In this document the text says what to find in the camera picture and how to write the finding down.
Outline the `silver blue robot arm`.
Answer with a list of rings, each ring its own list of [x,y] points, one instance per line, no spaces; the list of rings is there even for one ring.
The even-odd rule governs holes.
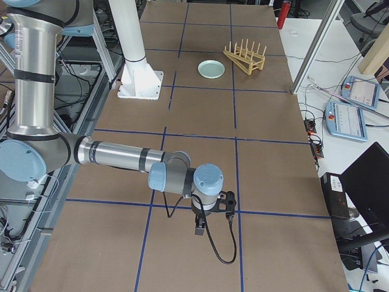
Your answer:
[[[15,27],[15,121],[1,143],[1,171],[28,182],[69,164],[98,164],[148,174],[150,189],[191,199],[195,233],[209,232],[224,176],[214,164],[191,167],[188,154],[95,141],[53,125],[58,35],[94,33],[92,1],[7,1]]]

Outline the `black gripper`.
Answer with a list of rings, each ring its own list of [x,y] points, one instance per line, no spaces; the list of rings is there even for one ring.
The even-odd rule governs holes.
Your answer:
[[[193,203],[191,203],[191,209],[195,213],[195,235],[204,235],[205,231],[205,218],[211,213],[215,213],[219,211],[219,207],[217,204],[215,204],[211,209],[205,210],[204,212],[201,211],[200,207],[196,207]]]

